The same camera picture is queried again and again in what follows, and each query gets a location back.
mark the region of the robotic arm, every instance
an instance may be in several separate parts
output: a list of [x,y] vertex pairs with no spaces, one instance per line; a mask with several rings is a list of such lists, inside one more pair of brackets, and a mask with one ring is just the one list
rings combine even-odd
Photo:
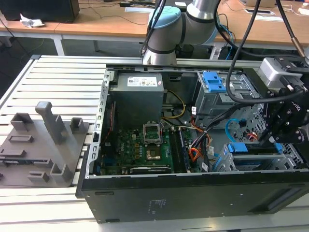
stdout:
[[214,9],[219,0],[193,0],[186,13],[177,7],[164,7],[146,44],[143,64],[176,65],[177,44],[210,43],[217,35]]

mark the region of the aluminum profile table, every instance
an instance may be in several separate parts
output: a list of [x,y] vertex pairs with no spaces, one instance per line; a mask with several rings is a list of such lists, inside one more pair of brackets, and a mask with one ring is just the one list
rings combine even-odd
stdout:
[[[220,66],[230,61],[178,60],[179,65]],[[78,181],[82,157],[90,143],[106,63],[141,64],[139,58],[57,57],[31,59],[0,100],[0,144],[12,129],[16,112],[40,118],[34,107],[50,101],[63,120],[82,117],[90,123],[77,165]],[[240,61],[238,66],[257,68],[259,62]],[[308,232],[309,194],[273,215],[216,217],[187,220],[97,224],[86,201],[76,199],[76,187],[0,187],[0,231],[91,231],[91,232]]]

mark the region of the computer monitor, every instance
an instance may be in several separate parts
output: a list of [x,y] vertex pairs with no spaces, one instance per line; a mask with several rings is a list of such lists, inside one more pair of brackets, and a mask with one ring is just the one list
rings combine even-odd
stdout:
[[[245,6],[255,6],[256,0],[239,0]],[[260,7],[274,7],[276,0],[261,0]]]

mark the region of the yellow wire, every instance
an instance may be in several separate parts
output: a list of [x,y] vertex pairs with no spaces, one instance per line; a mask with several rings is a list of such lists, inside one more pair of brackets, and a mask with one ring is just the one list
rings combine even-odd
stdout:
[[169,116],[169,117],[162,117],[162,118],[163,119],[173,119],[173,118],[181,117],[184,114],[184,112],[185,112],[185,104],[184,104],[183,100],[175,92],[173,92],[172,90],[168,90],[168,92],[171,92],[172,94],[174,94],[182,102],[183,110],[182,110],[182,112],[179,115]]

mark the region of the black cable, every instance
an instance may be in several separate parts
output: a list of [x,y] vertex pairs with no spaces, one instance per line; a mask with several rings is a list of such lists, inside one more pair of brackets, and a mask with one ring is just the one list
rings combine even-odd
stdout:
[[155,6],[151,6],[151,5],[148,5],[147,3],[145,2],[141,2],[139,0],[132,0],[136,5],[142,5],[142,6],[146,6],[146,7],[150,7],[150,8],[154,8]]
[[224,15],[226,18],[226,28],[228,29],[228,19],[227,19],[227,15],[226,14],[218,14],[218,16]]
[[[218,11],[218,7],[219,7],[219,5],[220,5],[220,2],[221,2],[221,0],[219,0],[219,1],[217,2],[216,7],[214,8],[214,15],[217,15],[217,14],[218,14],[217,11]],[[220,33],[220,35],[225,39],[225,41],[226,41],[229,45],[231,45],[234,49],[237,50],[238,47],[237,47],[234,43],[232,43],[232,42],[229,40],[229,38],[227,38],[226,35],[224,35],[224,33],[220,30],[220,26],[219,26],[219,24],[218,24],[218,18],[217,18],[217,17],[214,17],[213,20],[214,20],[215,26],[216,26],[218,32]],[[254,54],[254,53],[251,53],[251,52],[247,52],[247,51],[242,50],[242,49],[241,49],[240,51],[241,51],[242,53],[248,55],[248,56],[259,57],[259,58],[265,58],[265,57],[266,57],[266,56],[264,56],[264,55]],[[282,56],[284,56],[284,57],[299,58],[299,56],[297,56],[297,55],[291,55],[291,54],[269,54],[269,55],[267,55],[267,57],[282,57]]]
[[[149,39],[150,39],[150,37],[151,37],[151,35],[152,35],[154,29],[155,29],[156,23],[158,22],[158,20],[159,20],[161,14],[162,14],[162,11],[163,11],[163,9],[164,9],[165,3],[166,3],[166,0],[160,0],[159,4],[158,4],[158,5],[155,7],[155,9],[154,9],[153,16],[152,16],[151,20],[149,21],[149,25],[148,25],[148,28],[150,28],[150,29],[149,29],[149,32],[147,33],[147,37],[146,37],[146,39],[145,39],[145,41],[144,41],[144,43],[143,43],[143,48],[142,48],[141,52],[143,51],[144,47],[146,47],[146,49],[147,49],[147,47],[148,47]],[[155,16],[154,23],[152,23],[152,21],[153,21],[153,19],[154,19],[154,15],[155,15],[155,13],[156,13],[158,7],[160,7],[159,12],[158,12],[158,14]]]
[[240,9],[240,10],[233,10],[233,9],[230,7],[230,5],[227,3],[227,1],[223,2],[222,5],[223,5],[223,4],[226,4],[226,5],[228,6],[228,8],[230,8],[231,11],[235,11],[235,12],[243,11],[243,9]]
[[236,54],[234,55],[234,58],[233,58],[233,61],[232,61],[232,64],[228,70],[228,73],[227,73],[227,77],[226,77],[226,91],[227,91],[227,94],[229,95],[229,97],[235,101],[235,102],[238,102],[238,103],[243,103],[243,104],[261,104],[261,103],[274,103],[274,102],[283,102],[283,101],[286,101],[286,100],[290,100],[290,99],[293,99],[295,97],[299,97],[301,95],[304,94],[304,90],[303,89],[299,89],[296,91],[296,93],[292,93],[290,95],[286,95],[286,96],[280,96],[280,97],[275,97],[275,98],[266,98],[266,99],[240,99],[240,98],[237,98],[234,96],[234,94],[232,93],[231,89],[230,89],[230,79],[231,79],[231,75],[232,75],[232,72],[233,72],[233,69],[235,67],[235,64],[236,64],[236,61],[237,61],[237,58],[240,54],[240,51],[241,51],[241,48],[243,47],[243,45],[245,44],[246,42],[246,39],[250,33],[250,30],[252,28],[252,25],[254,23],[254,20],[255,20],[255,17],[256,17],[256,14],[257,14],[257,11],[259,9],[259,5],[260,5],[260,2],[261,0],[257,0],[256,1],[256,4],[255,4],[255,8],[254,8],[254,11],[253,11],[253,14],[252,14],[252,17],[250,19],[250,22],[249,22],[249,25],[248,25],[248,28],[244,34],[244,37],[236,51]]
[[7,28],[7,26],[4,24],[4,22],[2,21],[2,19],[0,18],[1,23],[4,25],[4,27],[7,29],[7,31],[12,35],[13,38],[16,39],[16,41],[19,43],[19,45],[21,46],[21,48],[25,51],[25,53],[30,57],[29,53],[27,52],[27,50],[23,47],[23,45],[21,45],[20,41],[11,33],[11,31]]
[[132,22],[131,20],[129,20],[129,19],[127,19],[127,18],[124,18],[124,17],[122,17],[122,16],[120,16],[120,15],[106,15],[106,16],[102,16],[102,15],[100,15],[100,14],[94,9],[93,6],[90,6],[89,0],[88,0],[88,5],[89,5],[89,7],[85,7],[85,8],[83,8],[83,9],[92,8],[92,10],[93,10],[97,15],[100,16],[100,19],[106,18],[106,17],[120,17],[120,18],[125,19],[126,21],[129,21],[130,23],[134,23],[134,24],[137,24],[137,25],[146,25],[146,24],[147,24],[147,23],[143,23],[143,24],[142,24],[142,23]]
[[294,33],[293,33],[293,31],[292,31],[292,28],[291,28],[291,26],[290,26],[290,23],[289,23],[289,21],[288,21],[286,15],[285,15],[285,12],[284,12],[284,10],[283,10],[283,7],[282,7],[282,5],[281,5],[280,0],[276,0],[276,4],[277,4],[277,6],[278,6],[278,10],[279,10],[279,12],[280,12],[280,14],[281,14],[281,17],[282,17],[282,19],[283,19],[283,21],[284,21],[284,24],[285,24],[285,26],[286,26],[286,28],[287,28],[289,34],[290,34],[290,37],[291,37],[291,38],[294,38],[295,35],[294,35]]

